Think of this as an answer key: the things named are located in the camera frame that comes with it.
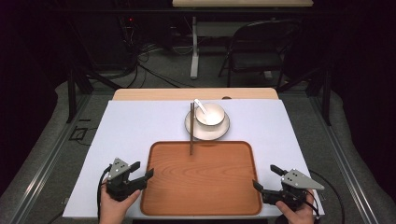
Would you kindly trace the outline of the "white table mat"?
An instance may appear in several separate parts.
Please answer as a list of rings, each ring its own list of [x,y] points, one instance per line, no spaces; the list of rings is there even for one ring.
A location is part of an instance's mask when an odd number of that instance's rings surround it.
[[[149,148],[157,141],[190,138],[185,118],[190,101],[110,101],[92,140],[64,216],[97,218],[97,187],[107,166],[120,158],[128,163],[148,163]],[[242,140],[253,149],[259,182],[267,189],[280,189],[280,176],[272,164],[308,175],[303,153],[280,100],[218,100],[231,126],[224,141]]]

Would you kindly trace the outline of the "white bowl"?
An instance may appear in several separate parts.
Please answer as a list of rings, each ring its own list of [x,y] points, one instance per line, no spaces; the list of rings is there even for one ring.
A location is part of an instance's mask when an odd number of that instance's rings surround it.
[[[225,118],[224,109],[214,103],[203,104],[205,112],[201,107],[195,109],[195,117],[197,120],[206,126],[215,126],[221,124]]]

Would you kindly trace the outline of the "light wooden table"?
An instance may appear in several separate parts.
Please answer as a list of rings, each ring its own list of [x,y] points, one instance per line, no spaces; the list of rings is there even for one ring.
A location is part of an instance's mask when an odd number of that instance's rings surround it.
[[[116,101],[172,101],[221,99],[278,99],[273,88],[178,88],[178,89],[119,89]]]

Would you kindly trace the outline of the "black folding chair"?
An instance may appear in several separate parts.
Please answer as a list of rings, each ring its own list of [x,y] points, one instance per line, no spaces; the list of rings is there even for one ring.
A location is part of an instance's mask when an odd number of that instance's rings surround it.
[[[302,31],[297,20],[254,21],[240,27],[226,47],[224,61],[219,70],[227,71],[227,86],[231,86],[231,74],[258,72],[279,73],[277,86],[283,78],[284,61],[293,42]]]

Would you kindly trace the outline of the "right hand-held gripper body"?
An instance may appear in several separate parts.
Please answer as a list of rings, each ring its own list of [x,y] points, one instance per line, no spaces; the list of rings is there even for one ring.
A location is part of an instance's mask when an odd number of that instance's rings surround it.
[[[323,185],[296,169],[291,169],[280,177],[281,190],[265,189],[262,194],[263,203],[275,205],[281,201],[290,209],[297,209],[306,202],[306,194],[310,189],[324,190]]]

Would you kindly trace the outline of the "black metal stand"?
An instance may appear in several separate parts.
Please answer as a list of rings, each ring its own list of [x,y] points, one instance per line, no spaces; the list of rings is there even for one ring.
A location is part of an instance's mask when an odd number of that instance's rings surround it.
[[[102,84],[105,84],[114,91],[120,89],[120,85],[99,75],[93,70],[88,69],[87,67],[84,67],[82,65],[73,65],[67,76],[68,105],[69,105],[67,123],[70,123],[78,112],[76,87],[78,87],[83,94],[93,93],[94,87],[89,81],[90,77],[98,80]]]
[[[330,121],[330,100],[331,100],[331,84],[332,74],[329,67],[316,67],[308,71],[307,73],[293,79],[287,84],[283,84],[276,87],[277,92],[287,91],[290,88],[296,86],[304,80],[308,80],[308,86],[305,89],[305,94],[310,97],[317,97],[319,91],[322,91],[321,101],[321,116],[328,126],[331,126]]]

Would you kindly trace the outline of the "white plate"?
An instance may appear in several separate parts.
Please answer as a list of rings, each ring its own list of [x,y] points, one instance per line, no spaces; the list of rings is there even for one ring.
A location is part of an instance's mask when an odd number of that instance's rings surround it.
[[[230,124],[231,122],[226,112],[223,122],[215,126],[206,126],[201,124],[195,117],[194,113],[194,137],[200,140],[219,139],[228,132]],[[190,133],[190,113],[186,115],[185,128],[187,132]]]

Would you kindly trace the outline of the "person's left hand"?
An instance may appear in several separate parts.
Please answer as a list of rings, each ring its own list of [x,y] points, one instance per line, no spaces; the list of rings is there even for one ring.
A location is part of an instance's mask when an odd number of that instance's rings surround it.
[[[110,197],[106,192],[105,179],[101,184],[101,197],[100,197],[100,209],[99,209],[99,224],[121,224],[124,220],[128,209],[134,204],[141,194],[141,190],[138,189],[125,200],[119,202]]]

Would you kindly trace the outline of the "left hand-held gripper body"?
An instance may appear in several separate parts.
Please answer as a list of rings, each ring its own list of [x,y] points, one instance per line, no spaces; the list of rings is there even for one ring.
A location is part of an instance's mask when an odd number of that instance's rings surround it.
[[[106,192],[116,201],[123,201],[136,190],[143,190],[147,187],[147,181],[140,181],[139,178],[130,180],[129,164],[120,158],[116,158],[111,165],[106,182]]]

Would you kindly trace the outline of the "white-legged background table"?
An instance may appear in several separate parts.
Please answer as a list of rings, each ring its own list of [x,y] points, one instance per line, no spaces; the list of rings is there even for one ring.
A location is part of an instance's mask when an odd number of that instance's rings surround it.
[[[312,7],[313,0],[172,0],[174,7],[181,9],[253,9],[268,7],[271,9],[278,8],[304,8]],[[199,21],[195,16],[192,17],[192,58],[191,58],[191,79],[198,78],[199,65],[199,47],[198,37],[224,37],[232,36],[238,28],[243,25],[242,22],[233,24],[231,21]]]

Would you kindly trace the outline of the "wooden tray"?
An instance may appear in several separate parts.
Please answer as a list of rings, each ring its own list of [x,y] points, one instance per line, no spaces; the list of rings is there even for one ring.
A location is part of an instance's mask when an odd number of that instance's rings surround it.
[[[157,142],[147,168],[154,174],[140,205],[146,216],[255,216],[262,210],[253,187],[253,152],[245,141]]]

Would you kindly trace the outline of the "aluminium floor rail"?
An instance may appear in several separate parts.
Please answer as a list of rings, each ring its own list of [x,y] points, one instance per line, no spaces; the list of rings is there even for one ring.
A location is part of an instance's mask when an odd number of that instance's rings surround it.
[[[310,98],[309,101],[314,108],[314,111],[321,123],[321,126],[323,127],[331,142],[332,152],[334,154],[335,160],[344,180],[346,181],[346,185],[351,194],[351,197],[353,198],[353,201],[361,214],[363,223],[379,224],[378,219],[376,218],[376,215],[372,209],[372,206],[369,204],[368,199],[362,190],[362,184],[356,177],[350,165],[350,162],[348,161],[346,154],[344,153],[344,149],[339,142],[339,139],[337,138],[332,126],[329,126],[325,119],[322,117],[319,99],[313,97]]]
[[[78,97],[76,115],[68,122],[68,102],[59,97],[52,116],[35,143],[21,169],[7,189],[6,203],[11,206],[6,224],[22,224],[50,177],[77,119],[91,100],[90,95]]]

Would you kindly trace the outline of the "person's right hand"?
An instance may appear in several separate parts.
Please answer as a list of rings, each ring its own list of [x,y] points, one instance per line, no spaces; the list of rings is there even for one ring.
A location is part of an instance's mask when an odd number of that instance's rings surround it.
[[[278,201],[276,207],[286,217],[289,224],[314,224],[313,209],[310,207],[314,202],[314,192],[312,189],[306,194],[306,203],[296,211],[292,211],[285,203]]]

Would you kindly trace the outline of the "white spoon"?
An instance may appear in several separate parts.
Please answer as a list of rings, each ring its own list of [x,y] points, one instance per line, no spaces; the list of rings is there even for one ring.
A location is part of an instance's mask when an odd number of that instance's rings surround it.
[[[206,115],[206,112],[207,112],[207,111],[206,111],[204,105],[201,103],[201,101],[200,101],[199,99],[194,99],[193,101],[194,101],[194,102],[198,105],[198,107],[202,110],[203,114]]]

